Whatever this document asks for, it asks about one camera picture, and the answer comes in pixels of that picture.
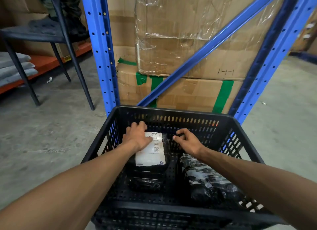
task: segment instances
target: forearm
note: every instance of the forearm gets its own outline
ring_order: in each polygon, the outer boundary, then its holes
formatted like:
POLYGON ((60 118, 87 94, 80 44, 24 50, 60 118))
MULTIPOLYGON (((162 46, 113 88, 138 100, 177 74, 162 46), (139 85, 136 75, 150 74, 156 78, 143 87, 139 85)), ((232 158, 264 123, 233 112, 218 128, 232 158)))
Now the forearm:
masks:
POLYGON ((0 212, 1 228, 84 229, 133 155, 132 148, 120 145, 31 190, 0 212))
POLYGON ((202 148, 197 158, 297 229, 317 229, 317 184, 291 172, 202 148))

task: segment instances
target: green tape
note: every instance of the green tape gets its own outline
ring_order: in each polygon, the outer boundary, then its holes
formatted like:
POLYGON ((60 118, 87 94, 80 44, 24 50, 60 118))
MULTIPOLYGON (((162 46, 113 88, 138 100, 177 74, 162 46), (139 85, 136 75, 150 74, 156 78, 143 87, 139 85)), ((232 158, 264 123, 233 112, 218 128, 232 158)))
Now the green tape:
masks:
POLYGON ((142 75, 139 72, 135 73, 135 77, 137 78, 137 85, 141 85, 146 83, 147 75, 142 75))
POLYGON ((233 80, 223 80, 222 85, 218 94, 218 97, 215 102, 215 106, 212 109, 212 113, 221 113, 224 109, 224 105, 227 102, 227 99, 231 93, 233 80))
POLYGON ((137 63, 135 63, 135 62, 124 60, 121 57, 118 59, 118 63, 122 63, 122 64, 126 64, 126 65, 132 65, 132 66, 136 66, 137 65, 137 63))
MULTIPOLYGON (((164 77, 163 76, 150 76, 150 79, 152 79, 152 84, 151 84, 151 91, 154 90, 160 83, 163 82, 164 77)), ((156 108, 156 100, 154 99, 150 104, 149 107, 156 108)))

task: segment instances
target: hand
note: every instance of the hand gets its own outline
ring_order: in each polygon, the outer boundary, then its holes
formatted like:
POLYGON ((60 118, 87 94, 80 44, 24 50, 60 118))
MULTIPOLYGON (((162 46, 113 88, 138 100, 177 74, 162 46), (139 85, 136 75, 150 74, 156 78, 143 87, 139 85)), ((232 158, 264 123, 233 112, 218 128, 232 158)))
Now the hand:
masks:
POLYGON ((146 129, 147 125, 144 121, 140 121, 139 124, 133 122, 131 127, 126 128, 122 143, 132 144, 134 153, 143 150, 153 140, 151 136, 145 137, 144 132, 146 129))
POLYGON ((179 129, 176 134, 183 133, 184 135, 173 136, 173 140, 180 144, 186 153, 189 155, 199 158, 201 150, 204 148, 203 144, 197 139, 197 137, 191 133, 188 129, 179 129))

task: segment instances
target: person's left hand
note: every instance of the person's left hand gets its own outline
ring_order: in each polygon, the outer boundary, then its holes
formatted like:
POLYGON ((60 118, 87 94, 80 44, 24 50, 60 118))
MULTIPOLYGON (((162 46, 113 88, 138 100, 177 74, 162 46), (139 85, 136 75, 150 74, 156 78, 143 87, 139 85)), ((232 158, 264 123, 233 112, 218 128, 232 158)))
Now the person's left hand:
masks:
POLYGON ((151 136, 145 137, 144 132, 146 129, 147 125, 144 121, 140 121, 139 124, 133 122, 131 127, 126 128, 126 134, 122 137, 122 143, 132 144, 135 153, 143 150, 153 140, 151 136))

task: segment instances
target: crate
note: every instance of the crate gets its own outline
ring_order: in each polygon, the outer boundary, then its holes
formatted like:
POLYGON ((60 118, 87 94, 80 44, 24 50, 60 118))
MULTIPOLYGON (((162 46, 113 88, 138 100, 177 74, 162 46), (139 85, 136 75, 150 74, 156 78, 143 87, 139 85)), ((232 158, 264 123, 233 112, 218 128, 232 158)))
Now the crate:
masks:
MULTIPOLYGON (((121 143, 125 128, 132 122, 143 120, 148 131, 167 133, 171 140, 180 128, 188 128, 200 142, 232 157, 241 158, 244 148, 250 159, 264 163, 244 133, 231 116, 193 111, 147 108, 136 106, 115 107, 101 127, 82 162, 97 157, 103 141, 102 153, 121 143)), ((182 205, 175 180, 176 165, 181 154, 178 145, 170 141, 171 162, 166 173, 166 183, 160 193, 133 192, 127 186, 123 169, 92 217, 97 229, 264 229, 275 224, 285 224, 255 200, 246 198, 240 205, 243 210, 219 210, 182 205)))

